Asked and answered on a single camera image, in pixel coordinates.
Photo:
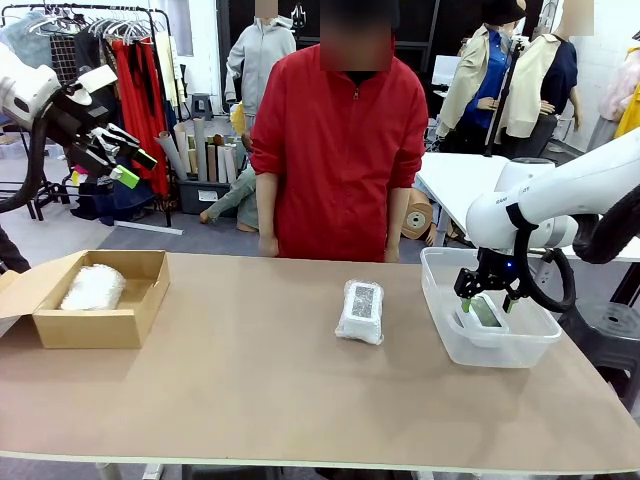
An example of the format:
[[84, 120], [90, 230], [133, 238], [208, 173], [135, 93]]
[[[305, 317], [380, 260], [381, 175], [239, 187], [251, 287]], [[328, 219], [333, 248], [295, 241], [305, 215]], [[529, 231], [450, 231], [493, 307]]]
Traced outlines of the person's right forearm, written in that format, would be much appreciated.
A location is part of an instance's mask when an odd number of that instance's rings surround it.
[[274, 211], [278, 191], [278, 177], [262, 173], [256, 177], [256, 199], [260, 240], [271, 240], [274, 234]]

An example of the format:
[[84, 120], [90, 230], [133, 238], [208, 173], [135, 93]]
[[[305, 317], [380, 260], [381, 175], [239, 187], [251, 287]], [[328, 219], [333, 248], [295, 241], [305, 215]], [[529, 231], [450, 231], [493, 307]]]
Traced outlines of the white table frame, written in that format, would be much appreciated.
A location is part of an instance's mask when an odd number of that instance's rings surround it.
[[[118, 464], [96, 463], [95, 467], [100, 480], [124, 480]], [[145, 465], [140, 480], [161, 480], [164, 470], [162, 464], [148, 463]]]

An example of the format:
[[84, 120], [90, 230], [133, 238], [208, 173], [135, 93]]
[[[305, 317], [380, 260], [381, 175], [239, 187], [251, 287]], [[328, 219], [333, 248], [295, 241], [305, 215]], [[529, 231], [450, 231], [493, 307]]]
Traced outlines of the light blue fuzzy garment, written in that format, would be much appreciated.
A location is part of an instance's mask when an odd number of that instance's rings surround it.
[[38, 11], [27, 12], [20, 20], [0, 28], [0, 42], [6, 44], [26, 65], [38, 68], [53, 67], [49, 37], [30, 32], [33, 23], [38, 23], [44, 15]]

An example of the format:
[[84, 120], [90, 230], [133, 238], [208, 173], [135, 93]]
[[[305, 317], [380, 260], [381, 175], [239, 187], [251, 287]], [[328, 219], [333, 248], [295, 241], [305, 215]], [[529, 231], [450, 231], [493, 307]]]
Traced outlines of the white table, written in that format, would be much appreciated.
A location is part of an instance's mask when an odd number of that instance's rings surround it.
[[575, 259], [576, 222], [568, 216], [605, 213], [640, 184], [640, 142], [621, 137], [559, 167], [537, 158], [427, 153], [417, 177], [475, 246], [513, 246], [506, 205], [523, 194], [523, 215], [539, 225], [529, 246], [561, 247]]

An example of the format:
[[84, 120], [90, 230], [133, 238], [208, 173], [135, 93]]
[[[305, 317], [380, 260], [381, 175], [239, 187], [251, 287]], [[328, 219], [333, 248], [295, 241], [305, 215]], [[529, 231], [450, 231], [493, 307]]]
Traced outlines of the bubble-wrapped clock white back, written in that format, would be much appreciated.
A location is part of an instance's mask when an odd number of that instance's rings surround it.
[[62, 299], [64, 311], [114, 310], [124, 291], [126, 280], [116, 269], [94, 264], [83, 266]]

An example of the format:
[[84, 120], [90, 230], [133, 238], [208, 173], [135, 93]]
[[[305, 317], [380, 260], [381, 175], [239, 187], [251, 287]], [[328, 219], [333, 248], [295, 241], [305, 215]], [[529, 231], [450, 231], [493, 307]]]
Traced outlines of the tall grey tube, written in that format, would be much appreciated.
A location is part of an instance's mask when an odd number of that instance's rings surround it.
[[204, 135], [205, 121], [203, 118], [194, 118], [194, 137], [197, 156], [197, 175], [199, 182], [207, 181], [206, 141]]

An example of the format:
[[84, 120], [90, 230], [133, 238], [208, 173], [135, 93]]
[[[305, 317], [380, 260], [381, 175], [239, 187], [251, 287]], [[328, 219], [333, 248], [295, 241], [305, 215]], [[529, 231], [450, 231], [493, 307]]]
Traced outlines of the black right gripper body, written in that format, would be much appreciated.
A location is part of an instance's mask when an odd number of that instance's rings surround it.
[[487, 248], [479, 248], [478, 266], [472, 285], [480, 290], [508, 290], [518, 280], [515, 258]]

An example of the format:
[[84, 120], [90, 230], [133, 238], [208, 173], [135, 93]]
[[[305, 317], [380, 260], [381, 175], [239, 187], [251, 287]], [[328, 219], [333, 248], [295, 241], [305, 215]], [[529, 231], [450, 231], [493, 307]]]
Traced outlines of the person in grey hoodie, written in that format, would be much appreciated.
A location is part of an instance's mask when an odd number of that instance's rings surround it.
[[244, 115], [252, 121], [259, 111], [273, 66], [296, 51], [292, 27], [293, 20], [289, 17], [256, 17], [230, 49], [224, 97], [228, 104], [241, 102]]

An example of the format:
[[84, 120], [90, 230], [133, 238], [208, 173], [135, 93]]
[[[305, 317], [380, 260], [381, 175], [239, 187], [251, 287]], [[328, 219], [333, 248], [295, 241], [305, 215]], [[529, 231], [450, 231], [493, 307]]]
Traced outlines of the dark grey storage bin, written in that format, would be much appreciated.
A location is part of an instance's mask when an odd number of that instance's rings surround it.
[[179, 180], [178, 188], [181, 211], [184, 214], [199, 215], [229, 191], [229, 184]]

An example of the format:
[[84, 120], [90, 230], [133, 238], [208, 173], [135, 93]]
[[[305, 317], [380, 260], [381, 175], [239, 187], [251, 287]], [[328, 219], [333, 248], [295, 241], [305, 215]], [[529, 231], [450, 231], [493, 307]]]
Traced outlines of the person's left forearm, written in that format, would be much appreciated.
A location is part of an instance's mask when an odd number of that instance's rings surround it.
[[395, 188], [388, 195], [387, 246], [389, 248], [399, 245], [410, 194], [410, 188]]

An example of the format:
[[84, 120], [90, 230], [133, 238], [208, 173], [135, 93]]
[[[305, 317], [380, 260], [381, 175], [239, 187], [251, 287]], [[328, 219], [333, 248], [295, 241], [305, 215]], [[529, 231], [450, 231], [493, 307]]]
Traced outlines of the person in red jacket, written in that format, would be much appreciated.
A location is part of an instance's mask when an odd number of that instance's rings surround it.
[[272, 68], [251, 132], [278, 177], [277, 257], [385, 262], [388, 195], [412, 188], [423, 86], [394, 52], [399, 0], [321, 0], [320, 41]]

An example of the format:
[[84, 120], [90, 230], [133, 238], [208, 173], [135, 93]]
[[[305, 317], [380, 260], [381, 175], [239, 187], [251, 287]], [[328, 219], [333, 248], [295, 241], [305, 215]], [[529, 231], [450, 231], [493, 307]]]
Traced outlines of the grey paper roll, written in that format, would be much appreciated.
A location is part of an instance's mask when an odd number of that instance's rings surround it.
[[176, 143], [170, 133], [167, 131], [160, 132], [159, 136], [156, 138], [156, 142], [163, 149], [178, 179], [186, 181], [188, 179], [188, 175]]

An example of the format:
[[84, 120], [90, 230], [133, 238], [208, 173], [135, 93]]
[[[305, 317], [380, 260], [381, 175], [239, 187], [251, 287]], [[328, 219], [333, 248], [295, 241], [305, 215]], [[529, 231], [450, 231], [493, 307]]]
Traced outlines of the black hanging garment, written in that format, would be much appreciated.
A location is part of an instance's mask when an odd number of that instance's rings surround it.
[[[74, 36], [75, 62], [77, 76], [102, 65], [101, 43], [87, 29], [81, 30]], [[116, 117], [116, 99], [111, 86], [103, 87], [91, 94], [92, 99], [105, 107], [108, 120], [112, 122]]]

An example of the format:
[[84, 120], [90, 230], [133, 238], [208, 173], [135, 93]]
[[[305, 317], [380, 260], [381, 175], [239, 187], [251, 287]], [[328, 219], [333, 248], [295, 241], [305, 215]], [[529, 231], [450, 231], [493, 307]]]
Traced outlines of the mannequin pink and yellow clothes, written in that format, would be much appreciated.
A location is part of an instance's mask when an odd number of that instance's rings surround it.
[[631, 48], [605, 90], [599, 104], [596, 122], [587, 151], [590, 152], [614, 138], [618, 125], [640, 83], [640, 46]]

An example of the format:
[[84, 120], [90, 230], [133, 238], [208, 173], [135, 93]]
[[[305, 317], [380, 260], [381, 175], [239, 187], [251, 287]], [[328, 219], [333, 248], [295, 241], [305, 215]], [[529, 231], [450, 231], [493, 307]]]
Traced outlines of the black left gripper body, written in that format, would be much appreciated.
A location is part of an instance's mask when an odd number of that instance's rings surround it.
[[63, 147], [69, 160], [80, 160], [87, 152], [96, 154], [101, 160], [108, 157], [103, 147], [92, 140], [92, 130], [104, 127], [108, 120], [108, 109], [89, 97], [84, 105], [72, 99], [65, 89], [59, 89], [51, 97], [49, 108], [50, 138]]

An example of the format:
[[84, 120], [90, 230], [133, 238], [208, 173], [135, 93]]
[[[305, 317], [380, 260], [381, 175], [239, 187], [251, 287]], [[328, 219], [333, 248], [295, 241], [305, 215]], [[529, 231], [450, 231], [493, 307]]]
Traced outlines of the bubble-wrapped clock grey screen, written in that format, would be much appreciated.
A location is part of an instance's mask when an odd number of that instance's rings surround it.
[[381, 345], [384, 290], [372, 282], [352, 279], [344, 287], [344, 303], [334, 331], [338, 338]]

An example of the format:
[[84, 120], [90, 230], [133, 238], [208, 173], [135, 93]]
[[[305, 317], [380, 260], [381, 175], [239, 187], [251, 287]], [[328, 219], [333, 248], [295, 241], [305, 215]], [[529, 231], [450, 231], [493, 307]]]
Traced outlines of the cream paper roll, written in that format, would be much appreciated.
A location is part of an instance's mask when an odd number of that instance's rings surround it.
[[176, 145], [183, 167], [187, 174], [192, 172], [189, 158], [189, 142], [184, 122], [179, 122], [174, 126]]

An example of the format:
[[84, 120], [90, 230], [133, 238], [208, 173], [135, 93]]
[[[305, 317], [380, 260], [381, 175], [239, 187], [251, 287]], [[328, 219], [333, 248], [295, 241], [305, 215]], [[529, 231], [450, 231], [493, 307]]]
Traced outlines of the small grey stool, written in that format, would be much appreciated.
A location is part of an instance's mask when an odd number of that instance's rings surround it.
[[210, 121], [213, 117], [212, 104], [209, 94], [194, 93], [191, 95], [191, 117]]

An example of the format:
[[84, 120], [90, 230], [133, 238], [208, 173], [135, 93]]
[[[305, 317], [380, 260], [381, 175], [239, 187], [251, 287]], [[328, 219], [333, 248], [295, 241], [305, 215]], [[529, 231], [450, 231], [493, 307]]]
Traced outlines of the brown cardboard box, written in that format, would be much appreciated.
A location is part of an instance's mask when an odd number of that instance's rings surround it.
[[[83, 267], [106, 265], [124, 277], [117, 304], [100, 310], [64, 310], [63, 298]], [[160, 250], [85, 250], [0, 275], [0, 321], [30, 316], [49, 349], [139, 349], [170, 284]]]

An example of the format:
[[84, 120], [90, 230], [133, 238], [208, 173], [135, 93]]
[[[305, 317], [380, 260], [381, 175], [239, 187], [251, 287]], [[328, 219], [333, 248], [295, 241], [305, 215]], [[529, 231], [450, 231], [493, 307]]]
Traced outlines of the clear plastic container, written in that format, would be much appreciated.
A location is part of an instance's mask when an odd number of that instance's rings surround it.
[[477, 252], [427, 247], [420, 253], [422, 290], [432, 320], [450, 359], [474, 367], [527, 369], [534, 367], [548, 347], [560, 340], [562, 329], [545, 309], [529, 298], [519, 300], [507, 314], [505, 293], [485, 291], [509, 327], [506, 334], [473, 334], [463, 329], [454, 313], [461, 299], [454, 283], [461, 268], [477, 267]]

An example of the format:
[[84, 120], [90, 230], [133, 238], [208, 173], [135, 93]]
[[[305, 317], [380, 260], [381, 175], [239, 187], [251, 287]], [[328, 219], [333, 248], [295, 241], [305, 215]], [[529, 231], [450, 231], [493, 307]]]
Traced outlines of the mannequin cream vest navy shirt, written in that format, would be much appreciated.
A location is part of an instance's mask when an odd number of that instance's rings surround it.
[[502, 155], [509, 159], [540, 156], [568, 104], [573, 106], [574, 128], [580, 128], [582, 108], [577, 89], [577, 51], [570, 39], [593, 33], [593, 0], [563, 0], [558, 27], [536, 37], [523, 52], [516, 67], [523, 67], [527, 59], [532, 63], [527, 71], [533, 71], [533, 74], [528, 75], [526, 85], [535, 87], [536, 122], [526, 138], [511, 137], [504, 132], [500, 144]]

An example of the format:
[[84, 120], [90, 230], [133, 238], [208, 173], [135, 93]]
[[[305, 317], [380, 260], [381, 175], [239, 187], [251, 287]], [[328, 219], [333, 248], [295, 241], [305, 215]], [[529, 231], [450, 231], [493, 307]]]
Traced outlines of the black stand pole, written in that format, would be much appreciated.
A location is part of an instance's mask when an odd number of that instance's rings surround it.
[[493, 114], [485, 140], [485, 157], [492, 156], [495, 143], [502, 143], [504, 132], [511, 137], [526, 138], [534, 128], [538, 101], [533, 98], [535, 87], [526, 85], [528, 75], [533, 74], [533, 71], [527, 71], [532, 63], [527, 59], [523, 67], [516, 67], [521, 54], [528, 47], [527, 37], [515, 36], [511, 43], [510, 67], [504, 77], [498, 96], [498, 107]]

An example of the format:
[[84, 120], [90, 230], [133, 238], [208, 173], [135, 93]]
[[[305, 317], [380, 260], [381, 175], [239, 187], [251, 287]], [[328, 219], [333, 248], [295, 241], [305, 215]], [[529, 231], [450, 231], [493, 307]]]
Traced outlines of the dark-sleeved bystander arm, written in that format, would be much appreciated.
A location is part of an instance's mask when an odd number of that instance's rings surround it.
[[0, 262], [8, 270], [24, 273], [30, 269], [30, 264], [20, 253], [18, 247], [11, 241], [7, 233], [0, 226]]

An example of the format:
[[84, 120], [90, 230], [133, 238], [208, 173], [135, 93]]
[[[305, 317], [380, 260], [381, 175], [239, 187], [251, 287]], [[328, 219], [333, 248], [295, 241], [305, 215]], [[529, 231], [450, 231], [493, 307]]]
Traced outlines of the white floor strip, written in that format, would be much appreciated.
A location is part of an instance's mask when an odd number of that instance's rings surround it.
[[161, 227], [161, 226], [149, 225], [149, 224], [143, 224], [143, 223], [115, 221], [114, 225], [116, 227], [121, 227], [121, 228], [135, 229], [135, 230], [155, 232], [155, 233], [175, 235], [175, 236], [181, 236], [184, 234], [184, 230], [182, 229], [176, 229], [172, 227]]

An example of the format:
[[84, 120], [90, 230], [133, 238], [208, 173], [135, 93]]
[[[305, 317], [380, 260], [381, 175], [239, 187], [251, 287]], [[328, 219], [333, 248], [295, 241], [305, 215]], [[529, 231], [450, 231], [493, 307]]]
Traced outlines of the brown paper spool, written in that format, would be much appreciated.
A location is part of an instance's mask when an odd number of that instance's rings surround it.
[[428, 246], [434, 242], [433, 206], [427, 195], [415, 188], [409, 194], [409, 204], [401, 233], [412, 240], [424, 240]]

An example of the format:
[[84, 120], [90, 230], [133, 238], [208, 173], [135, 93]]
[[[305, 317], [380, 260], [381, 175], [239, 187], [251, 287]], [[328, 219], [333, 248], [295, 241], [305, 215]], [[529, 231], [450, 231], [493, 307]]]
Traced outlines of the black clothes rack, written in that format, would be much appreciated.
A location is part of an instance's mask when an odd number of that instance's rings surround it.
[[[158, 82], [159, 82], [159, 87], [160, 87], [160, 92], [161, 92], [161, 99], [164, 102], [164, 107], [165, 107], [165, 114], [164, 114], [164, 120], [165, 120], [165, 124], [166, 126], [169, 126], [169, 122], [168, 120], [170, 120], [171, 118], [168, 118], [167, 114], [169, 112], [169, 107], [171, 106], [170, 101], [168, 100], [167, 94], [166, 94], [166, 89], [164, 87], [164, 81], [163, 81], [163, 76], [161, 73], [161, 67], [160, 67], [160, 60], [159, 60], [159, 54], [157, 51], [157, 46], [156, 46], [156, 36], [157, 36], [157, 32], [160, 31], [159, 27], [155, 26], [154, 23], [154, 15], [161, 15], [161, 17], [163, 18], [164, 21], [164, 27], [165, 27], [165, 31], [167, 31], [167, 34], [169, 36], [171, 36], [171, 27], [170, 27], [170, 22], [169, 22], [169, 16], [168, 14], [159, 8], [152, 8], [152, 7], [144, 7], [144, 6], [136, 6], [136, 5], [121, 5], [121, 4], [116, 4], [116, 5], [98, 5], [98, 4], [88, 4], [88, 3], [77, 3], [77, 2], [49, 2], [47, 3], [46, 0], [39, 0], [39, 1], [32, 1], [29, 3], [26, 2], [22, 2], [22, 3], [15, 3], [15, 2], [10, 2], [8, 3], [6, 6], [1, 6], [0, 7], [0, 17], [2, 17], [2, 21], [1, 21], [1, 26], [4, 27], [6, 22], [4, 20], [5, 17], [5, 12], [7, 10], [10, 9], [29, 9], [31, 10], [42, 10], [44, 14], [53, 14], [55, 13], [56, 9], [59, 10], [64, 10], [67, 9], [69, 11], [71, 11], [72, 9], [81, 9], [81, 10], [88, 10], [88, 11], [109, 11], [109, 12], [131, 12], [131, 13], [142, 13], [145, 14], [148, 17], [149, 22], [151, 23], [150, 25], [150, 29], [151, 29], [151, 44], [152, 44], [152, 53], [154, 55], [154, 62], [155, 62], [155, 66], [156, 66], [156, 72], [157, 72], [157, 77], [158, 77]], [[176, 183], [175, 183], [175, 175], [174, 175], [174, 171], [171, 167], [171, 165], [169, 165], [167, 167], [167, 179], [169, 182], [169, 187], [170, 187], [170, 193], [164, 197], [160, 196], [156, 199], [156, 205], [157, 208], [160, 212], [162, 212], [164, 214], [164, 218], [166, 221], [166, 226], [167, 227], [171, 227], [172, 226], [172, 219], [171, 219], [171, 215], [172, 215], [172, 211], [173, 209], [175, 209], [175, 202], [177, 200], [179, 200], [177, 198], [177, 196], [174, 194], [174, 192], [171, 190], [172, 187], [176, 187]]]

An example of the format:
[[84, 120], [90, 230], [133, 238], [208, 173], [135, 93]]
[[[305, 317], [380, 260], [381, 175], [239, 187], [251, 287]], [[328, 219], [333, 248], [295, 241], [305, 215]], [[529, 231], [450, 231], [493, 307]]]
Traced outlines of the unwrapped white digital clock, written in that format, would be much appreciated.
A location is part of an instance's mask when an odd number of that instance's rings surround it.
[[480, 293], [471, 299], [462, 299], [455, 307], [454, 318], [463, 329], [473, 334], [510, 332], [501, 313], [486, 293]]

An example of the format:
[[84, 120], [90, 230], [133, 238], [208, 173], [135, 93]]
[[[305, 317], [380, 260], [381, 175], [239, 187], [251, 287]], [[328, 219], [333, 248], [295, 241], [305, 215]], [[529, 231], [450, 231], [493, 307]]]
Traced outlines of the black plastic stool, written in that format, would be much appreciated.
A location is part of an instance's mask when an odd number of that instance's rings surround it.
[[640, 393], [640, 313], [619, 303], [580, 298], [558, 323], [631, 410]]

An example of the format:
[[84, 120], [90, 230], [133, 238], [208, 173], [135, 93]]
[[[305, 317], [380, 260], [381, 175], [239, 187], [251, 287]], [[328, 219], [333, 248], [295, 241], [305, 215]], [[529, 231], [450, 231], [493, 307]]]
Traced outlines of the red hanging dress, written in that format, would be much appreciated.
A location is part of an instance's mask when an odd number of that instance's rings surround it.
[[151, 37], [130, 44], [114, 40], [111, 48], [116, 61], [125, 130], [156, 160], [152, 171], [139, 163], [134, 163], [134, 167], [142, 179], [150, 182], [156, 195], [165, 197], [169, 194], [167, 159], [156, 139], [166, 131], [167, 124]]

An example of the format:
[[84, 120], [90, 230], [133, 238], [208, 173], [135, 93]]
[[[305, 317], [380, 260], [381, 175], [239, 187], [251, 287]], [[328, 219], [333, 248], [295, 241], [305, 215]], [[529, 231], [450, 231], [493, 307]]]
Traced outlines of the mannequin beige coat blue shirt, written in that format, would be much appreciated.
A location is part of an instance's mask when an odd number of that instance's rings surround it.
[[525, 16], [526, 0], [483, 0], [481, 26], [462, 50], [439, 114], [440, 152], [484, 152], [510, 66], [513, 30]]

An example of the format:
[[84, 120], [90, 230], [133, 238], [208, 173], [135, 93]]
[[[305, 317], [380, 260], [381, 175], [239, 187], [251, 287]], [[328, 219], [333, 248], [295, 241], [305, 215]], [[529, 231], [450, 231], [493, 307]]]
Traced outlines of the cream hanging garment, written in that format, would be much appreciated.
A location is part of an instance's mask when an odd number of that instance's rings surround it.
[[171, 51], [171, 37], [167, 31], [155, 34], [156, 53], [158, 55], [160, 73], [165, 95], [173, 108], [178, 106], [178, 96], [175, 87], [173, 56]]

